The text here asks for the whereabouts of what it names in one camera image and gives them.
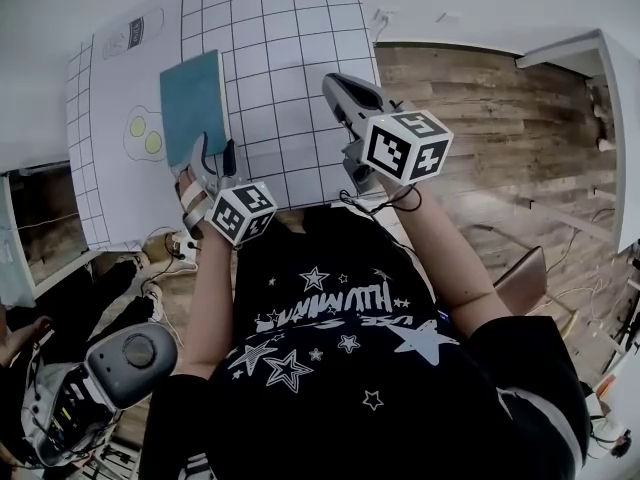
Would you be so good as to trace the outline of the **person's left hand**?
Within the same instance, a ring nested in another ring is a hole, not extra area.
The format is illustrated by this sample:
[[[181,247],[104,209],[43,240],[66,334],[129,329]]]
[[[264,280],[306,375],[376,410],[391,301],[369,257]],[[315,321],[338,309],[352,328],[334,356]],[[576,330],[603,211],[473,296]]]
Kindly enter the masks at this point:
[[[180,171],[176,180],[176,191],[185,213],[208,197],[206,183],[188,166]]]

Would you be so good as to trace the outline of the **white socket block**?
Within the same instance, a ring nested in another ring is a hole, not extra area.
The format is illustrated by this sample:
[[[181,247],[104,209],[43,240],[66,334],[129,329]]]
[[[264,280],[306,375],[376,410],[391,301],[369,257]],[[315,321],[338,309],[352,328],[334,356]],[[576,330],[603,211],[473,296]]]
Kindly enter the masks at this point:
[[[173,231],[166,235],[169,240],[170,254],[184,263],[195,264],[198,252],[198,242],[194,240],[188,231]]]

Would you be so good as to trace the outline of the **black star print shirt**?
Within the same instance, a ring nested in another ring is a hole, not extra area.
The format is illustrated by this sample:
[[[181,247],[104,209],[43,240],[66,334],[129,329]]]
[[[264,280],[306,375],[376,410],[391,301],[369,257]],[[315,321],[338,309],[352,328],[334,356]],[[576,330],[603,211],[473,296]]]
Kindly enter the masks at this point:
[[[238,254],[231,349],[153,393],[139,480],[575,480],[590,423],[554,321],[469,335],[345,208]]]

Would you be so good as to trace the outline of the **person's left forearm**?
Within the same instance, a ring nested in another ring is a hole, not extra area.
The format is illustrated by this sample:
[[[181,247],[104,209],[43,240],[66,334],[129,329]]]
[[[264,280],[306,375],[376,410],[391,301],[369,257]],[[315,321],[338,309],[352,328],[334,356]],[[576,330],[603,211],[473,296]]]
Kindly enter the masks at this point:
[[[203,231],[179,374],[209,379],[232,349],[231,244],[213,228]]]

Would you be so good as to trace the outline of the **white side table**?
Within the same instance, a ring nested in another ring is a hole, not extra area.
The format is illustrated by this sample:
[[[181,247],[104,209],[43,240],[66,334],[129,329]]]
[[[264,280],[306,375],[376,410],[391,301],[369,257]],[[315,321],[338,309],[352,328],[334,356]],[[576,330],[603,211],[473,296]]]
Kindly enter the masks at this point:
[[[610,230],[527,198],[526,206],[611,244],[618,253],[640,240],[640,58],[601,29],[533,50],[516,60],[520,69],[555,64],[572,55],[599,55],[607,82],[616,139],[616,193]]]

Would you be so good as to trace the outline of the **teal notebook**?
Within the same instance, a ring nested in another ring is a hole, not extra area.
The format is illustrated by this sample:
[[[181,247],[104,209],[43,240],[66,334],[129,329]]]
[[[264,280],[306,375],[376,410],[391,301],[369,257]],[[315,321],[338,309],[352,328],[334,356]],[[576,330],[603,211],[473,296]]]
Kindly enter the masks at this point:
[[[198,137],[207,136],[205,155],[224,152],[230,140],[224,65],[212,50],[160,73],[166,158],[174,168],[188,160]]]

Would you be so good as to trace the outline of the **person's right forearm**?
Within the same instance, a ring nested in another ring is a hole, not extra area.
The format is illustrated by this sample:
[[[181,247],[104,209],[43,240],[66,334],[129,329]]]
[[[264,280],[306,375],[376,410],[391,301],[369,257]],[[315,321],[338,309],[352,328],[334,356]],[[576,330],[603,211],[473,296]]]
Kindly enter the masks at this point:
[[[420,263],[457,329],[471,336],[485,323],[508,317],[481,259],[422,182],[382,185]]]

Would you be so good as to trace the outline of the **white shelf unit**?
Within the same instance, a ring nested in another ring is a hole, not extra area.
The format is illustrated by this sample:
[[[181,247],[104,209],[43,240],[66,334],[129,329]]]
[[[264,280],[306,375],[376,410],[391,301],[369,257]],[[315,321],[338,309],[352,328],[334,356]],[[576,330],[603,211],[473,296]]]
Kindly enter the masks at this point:
[[[98,256],[89,249],[70,164],[0,173],[0,301],[33,307]]]

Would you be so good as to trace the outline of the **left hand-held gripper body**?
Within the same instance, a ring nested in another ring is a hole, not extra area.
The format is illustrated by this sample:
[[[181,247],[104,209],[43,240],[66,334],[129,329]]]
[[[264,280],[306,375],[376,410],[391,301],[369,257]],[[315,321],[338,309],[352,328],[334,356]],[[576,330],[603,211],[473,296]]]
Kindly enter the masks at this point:
[[[237,177],[218,177],[216,188],[206,188],[208,197],[183,213],[183,224],[195,240],[206,229],[215,229],[232,246],[260,236],[278,209],[263,182],[242,183]]]

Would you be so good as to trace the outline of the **brown chair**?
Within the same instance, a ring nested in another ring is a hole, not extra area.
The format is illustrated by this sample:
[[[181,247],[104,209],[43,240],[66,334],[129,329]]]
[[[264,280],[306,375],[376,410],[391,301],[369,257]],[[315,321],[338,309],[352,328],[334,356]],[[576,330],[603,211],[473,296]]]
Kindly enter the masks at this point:
[[[543,249],[537,246],[528,251],[498,279],[494,287],[513,315],[524,316],[533,311],[547,292]]]

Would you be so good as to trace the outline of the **white grid tablecloth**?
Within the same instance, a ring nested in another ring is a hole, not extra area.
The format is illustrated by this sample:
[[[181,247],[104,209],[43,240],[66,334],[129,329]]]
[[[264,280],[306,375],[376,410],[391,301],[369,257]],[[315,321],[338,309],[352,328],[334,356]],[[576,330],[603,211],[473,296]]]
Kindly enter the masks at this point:
[[[66,131],[85,240],[127,251],[181,221],[166,158],[160,73],[212,50],[224,65],[241,177],[282,210],[351,186],[347,132],[321,90],[331,72],[378,78],[363,0],[146,0],[68,62]]]

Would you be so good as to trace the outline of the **grey white rounded device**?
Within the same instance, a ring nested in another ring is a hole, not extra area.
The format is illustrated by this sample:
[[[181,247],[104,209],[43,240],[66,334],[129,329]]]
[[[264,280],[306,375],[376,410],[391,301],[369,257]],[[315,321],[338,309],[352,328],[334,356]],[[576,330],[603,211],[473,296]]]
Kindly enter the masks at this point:
[[[21,423],[39,468],[62,467],[101,447],[121,413],[144,401],[176,367],[178,347],[162,325],[146,322],[111,334],[77,363],[32,355]]]

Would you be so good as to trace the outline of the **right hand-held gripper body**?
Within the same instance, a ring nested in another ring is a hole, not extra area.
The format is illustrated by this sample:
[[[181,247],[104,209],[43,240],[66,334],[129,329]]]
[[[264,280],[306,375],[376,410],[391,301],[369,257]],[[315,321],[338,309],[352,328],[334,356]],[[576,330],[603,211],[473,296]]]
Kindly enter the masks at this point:
[[[454,138],[430,111],[407,101],[381,109],[346,103],[342,124],[353,136],[343,166],[359,195],[374,190],[377,174],[402,187],[438,175]]]

